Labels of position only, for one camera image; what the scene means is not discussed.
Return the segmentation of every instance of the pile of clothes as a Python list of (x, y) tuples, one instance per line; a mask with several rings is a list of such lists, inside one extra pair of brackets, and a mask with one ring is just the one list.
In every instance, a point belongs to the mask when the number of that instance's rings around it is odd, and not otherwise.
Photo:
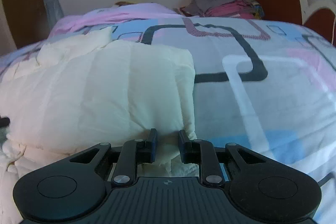
[(186, 16), (237, 17), (263, 19), (264, 11), (256, 0), (192, 0), (180, 8)]

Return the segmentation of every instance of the black line pattern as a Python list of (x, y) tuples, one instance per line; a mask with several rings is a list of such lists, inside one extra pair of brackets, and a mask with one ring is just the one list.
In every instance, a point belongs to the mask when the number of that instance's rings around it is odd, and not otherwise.
[(286, 32), (281, 29), (279, 26), (276, 25), (266, 25), (268, 29), (270, 29), (273, 33), (276, 33), (278, 35), (283, 35), (283, 36), (287, 36)]
[(317, 37), (315, 35), (306, 35), (303, 34), (302, 35), (303, 39), (305, 39), (307, 41), (307, 43), (309, 43), (315, 50), (317, 50), (322, 56), (323, 58), (328, 62), (328, 64), (333, 68), (333, 70), (336, 72), (336, 67), (334, 66), (334, 64), (325, 56), (325, 54), (323, 52), (320, 51), (320, 49), (318, 47), (316, 47), (312, 42), (310, 42), (309, 38), (316, 38), (318, 40), (321, 40), (321, 37)]
[(117, 39), (120, 39), (123, 35), (135, 34), (135, 33), (139, 33), (140, 34), (138, 40), (135, 41), (135, 42), (140, 42), (141, 36), (142, 36), (143, 32), (125, 32), (125, 33), (120, 34)]
[[(251, 45), (239, 34), (238, 31), (231, 27), (215, 26), (212, 24), (201, 25), (199, 23), (194, 24), (195, 27), (202, 26), (206, 28), (220, 28), (229, 31), (233, 37), (237, 40), (239, 45), (244, 49), (247, 56), (251, 59), (253, 69), (250, 72), (239, 73), (242, 82), (263, 81), (268, 76), (263, 61), (258, 57), (257, 53), (253, 50)], [(142, 43), (151, 45), (154, 33), (157, 30), (164, 28), (185, 28), (185, 25), (156, 25), (149, 27), (142, 36)], [(198, 83), (210, 83), (210, 82), (227, 82), (229, 81), (226, 72), (218, 73), (203, 73), (195, 76), (195, 84)]]

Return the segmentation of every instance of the pink blanket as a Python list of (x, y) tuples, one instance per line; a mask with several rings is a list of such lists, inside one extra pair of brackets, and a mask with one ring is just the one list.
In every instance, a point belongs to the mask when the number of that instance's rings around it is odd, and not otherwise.
[(68, 32), (76, 32), (86, 26), (122, 23), (132, 19), (183, 18), (174, 11), (157, 3), (140, 3), (117, 8), (98, 9), (85, 15), (66, 16), (53, 27), (49, 38)]

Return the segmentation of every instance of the circular pad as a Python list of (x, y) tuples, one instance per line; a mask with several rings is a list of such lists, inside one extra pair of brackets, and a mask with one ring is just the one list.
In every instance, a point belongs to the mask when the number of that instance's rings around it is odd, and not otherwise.
[(106, 186), (89, 165), (49, 165), (23, 176), (13, 190), (23, 218), (35, 222), (64, 222), (100, 205)]
[(48, 177), (37, 185), (39, 193), (46, 198), (63, 198), (76, 190), (77, 182), (65, 176)]
[(297, 223), (310, 217), (322, 197), (317, 182), (280, 164), (248, 165), (230, 185), (230, 197), (250, 218), (266, 223)]
[(287, 178), (269, 177), (259, 182), (259, 190), (270, 198), (287, 199), (297, 193), (297, 186)]

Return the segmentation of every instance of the bed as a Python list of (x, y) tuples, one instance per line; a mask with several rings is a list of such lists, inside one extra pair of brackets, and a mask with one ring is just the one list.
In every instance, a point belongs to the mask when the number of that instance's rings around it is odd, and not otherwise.
[[(218, 147), (239, 143), (310, 175), (323, 184), (314, 219), (334, 223), (336, 49), (325, 38), (300, 23), (183, 16), (95, 24), (62, 38), (106, 27), (111, 28), (111, 41), (188, 50), (195, 71), (197, 138)], [(18, 56), (36, 56), (44, 43), (2, 57), (2, 66), (10, 68), (20, 60)], [(42, 150), (44, 160), (33, 162), (24, 143), (10, 148), (5, 144), (1, 156), (12, 160), (3, 173), (11, 181), (66, 156)], [(194, 174), (194, 169), (180, 172), (178, 167), (172, 165), (175, 170), (170, 175)], [(20, 219), (1, 211), (6, 215), (2, 223)]]

